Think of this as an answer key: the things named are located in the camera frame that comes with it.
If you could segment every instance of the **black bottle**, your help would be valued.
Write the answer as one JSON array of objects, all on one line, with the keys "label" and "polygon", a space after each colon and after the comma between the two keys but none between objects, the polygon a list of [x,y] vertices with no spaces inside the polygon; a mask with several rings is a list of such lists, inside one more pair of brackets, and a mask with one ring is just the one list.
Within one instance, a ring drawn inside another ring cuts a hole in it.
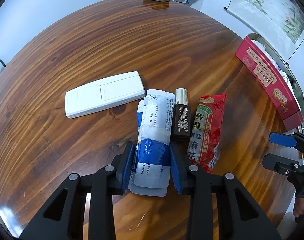
[{"label": "black bottle", "polygon": [[190,139],[191,107],[188,106],[188,91],[184,88],[175,90],[171,138],[175,141]]}]

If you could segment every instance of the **round table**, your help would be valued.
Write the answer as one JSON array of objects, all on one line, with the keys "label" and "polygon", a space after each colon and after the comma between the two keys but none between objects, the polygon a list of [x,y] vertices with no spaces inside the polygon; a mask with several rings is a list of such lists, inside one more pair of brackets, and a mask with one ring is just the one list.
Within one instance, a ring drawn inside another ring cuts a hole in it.
[{"label": "round table", "polygon": [[[68,174],[94,173],[137,140],[138,101],[75,119],[64,111],[66,91],[130,71],[146,90],[186,88],[193,113],[201,95],[227,94],[214,173],[234,173],[278,224],[294,188],[261,160],[267,153],[297,160],[298,153],[268,142],[271,131],[285,128],[235,56],[241,41],[197,10],[150,0],[93,4],[31,40],[0,75],[0,214],[11,233],[20,234]],[[163,198],[115,198],[117,239],[182,239],[188,203],[172,182]],[[217,225],[214,211],[215,238]]]}]

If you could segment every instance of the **blue and white packet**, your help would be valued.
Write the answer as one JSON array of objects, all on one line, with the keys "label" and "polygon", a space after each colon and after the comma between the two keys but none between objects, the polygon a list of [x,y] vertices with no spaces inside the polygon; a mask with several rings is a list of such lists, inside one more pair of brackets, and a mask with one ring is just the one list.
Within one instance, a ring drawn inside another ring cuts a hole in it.
[{"label": "blue and white packet", "polygon": [[149,89],[141,126],[132,185],[166,189],[170,181],[170,136],[175,95]]},{"label": "blue and white packet", "polygon": [[[137,111],[137,119],[138,119],[138,127],[141,126],[143,123],[145,111],[146,111],[147,104],[144,104],[144,100],[141,100],[138,105]],[[164,197],[166,195],[167,189],[165,188],[148,188],[148,187],[139,187],[133,183],[133,178],[135,177],[135,168],[136,168],[136,155],[138,152],[138,147],[140,146],[140,141],[136,145],[134,160],[132,164],[132,172],[129,182],[129,189],[132,193],[140,194],[140,195],[147,195],[147,196],[157,196],[157,197]]]}]

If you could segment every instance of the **person's hand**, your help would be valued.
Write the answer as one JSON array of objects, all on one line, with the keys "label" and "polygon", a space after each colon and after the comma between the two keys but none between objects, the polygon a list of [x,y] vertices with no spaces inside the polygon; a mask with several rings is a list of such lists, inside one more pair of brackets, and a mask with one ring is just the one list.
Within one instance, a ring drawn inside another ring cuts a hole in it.
[{"label": "person's hand", "polygon": [[293,215],[299,217],[304,214],[304,198],[297,198],[294,200]]}]

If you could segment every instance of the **red tin box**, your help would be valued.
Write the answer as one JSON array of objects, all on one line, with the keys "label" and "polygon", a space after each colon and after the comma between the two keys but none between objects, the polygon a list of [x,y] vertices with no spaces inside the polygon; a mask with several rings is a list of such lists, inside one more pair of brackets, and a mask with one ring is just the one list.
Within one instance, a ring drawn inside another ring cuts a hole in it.
[{"label": "red tin box", "polygon": [[304,123],[302,113],[289,87],[266,55],[251,41],[249,34],[235,55],[244,63],[268,93],[277,108],[284,126],[290,131]]}]

